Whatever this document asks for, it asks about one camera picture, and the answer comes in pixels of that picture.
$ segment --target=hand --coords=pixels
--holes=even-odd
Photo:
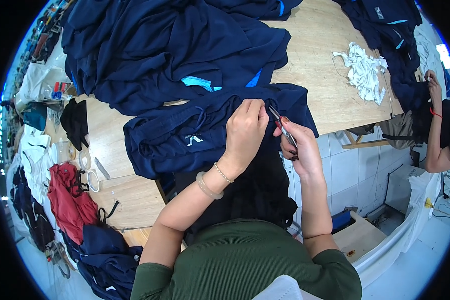
[[[238,177],[257,155],[258,148],[264,139],[268,120],[262,99],[243,100],[228,119],[225,153],[217,163],[228,179],[233,180],[230,177]]]
[[[282,135],[280,147],[283,151],[283,157],[293,161],[295,172],[302,177],[321,178],[324,176],[322,168],[322,158],[318,150],[317,140],[310,128],[290,122],[287,117],[282,117],[283,127],[295,138],[297,149],[291,145],[282,130],[278,127],[273,132],[274,136]]]
[[[429,69],[425,73],[425,80],[428,81],[428,90],[432,99],[433,110],[439,115],[442,114],[442,87],[438,82],[437,75]]]

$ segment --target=gold bracelet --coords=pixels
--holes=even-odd
[[[200,189],[205,193],[205,195],[209,196],[211,199],[214,200],[222,199],[222,197],[224,196],[223,190],[220,194],[217,194],[213,192],[211,189],[209,189],[208,186],[204,183],[204,179],[202,178],[204,174],[205,174],[204,171],[197,173],[197,183]]]
[[[234,182],[234,180],[228,179],[228,178],[222,173],[222,171],[220,171],[220,169],[219,169],[218,166],[217,166],[217,162],[214,162],[214,163],[213,163],[213,166],[215,167],[215,169],[217,169],[218,173],[220,173],[220,175],[222,175],[223,179],[225,179],[225,180],[228,181],[229,183],[233,183],[233,182]]]

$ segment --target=tape roll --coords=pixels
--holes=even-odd
[[[92,176],[95,176],[95,180],[98,185],[94,185],[92,183]],[[102,185],[100,184],[100,180],[98,179],[97,171],[95,171],[95,170],[88,171],[87,182],[88,182],[88,186],[90,187],[90,190],[94,191],[95,193],[100,191],[100,188],[102,187]]]
[[[87,159],[87,164],[84,164],[84,157]],[[82,170],[88,170],[92,166],[92,158],[90,157],[90,153],[81,150],[78,152],[78,165]]]

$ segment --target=blue stripe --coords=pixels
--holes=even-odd
[[[260,78],[260,73],[262,73],[262,69],[258,70],[257,75],[255,75],[255,77],[253,77],[245,87],[255,87],[257,85],[258,79]]]
[[[392,25],[392,24],[403,23],[403,22],[407,22],[407,20],[398,20],[398,21],[393,21],[393,22],[387,23],[387,24]]]
[[[278,2],[280,2],[280,14],[278,16],[281,17],[284,14],[285,5],[282,0],[278,0]]]
[[[400,44],[398,44],[398,46],[396,46],[396,48],[395,49],[398,49],[398,48],[400,48],[400,47],[402,47],[402,44],[403,44],[403,40],[400,42]]]
[[[204,89],[206,89],[209,92],[215,92],[218,90],[221,90],[222,87],[221,86],[215,86],[215,87],[211,87],[211,81],[199,78],[199,77],[194,77],[194,76],[185,76],[181,79],[181,81],[187,86],[199,86],[199,87],[203,87]]]

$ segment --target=navy garment pile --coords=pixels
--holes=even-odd
[[[417,110],[430,99],[426,82],[417,82],[420,66],[415,26],[422,24],[413,0],[333,0],[339,3],[368,46],[388,63],[393,92],[404,112]]]
[[[205,0],[229,14],[241,14],[258,20],[286,21],[292,8],[302,0]]]
[[[129,247],[112,228],[83,226],[83,243],[77,245],[60,231],[70,257],[93,293],[102,299],[129,300],[143,247]]]
[[[270,83],[287,63],[290,38],[204,0],[80,0],[62,47],[79,94],[138,116],[164,102]]]
[[[32,196],[23,166],[19,167],[13,175],[13,188],[10,195],[13,208],[27,226],[33,242],[41,252],[45,252],[48,243],[54,240],[55,232],[43,206]]]
[[[123,128],[128,158],[135,173],[149,179],[161,172],[190,172],[213,164],[225,151],[227,120],[246,98],[263,99],[270,117],[258,153],[280,150],[280,137],[272,135],[276,125],[269,106],[318,137],[307,92],[290,83],[266,84],[213,92],[180,105],[180,110],[173,105],[147,111]]]

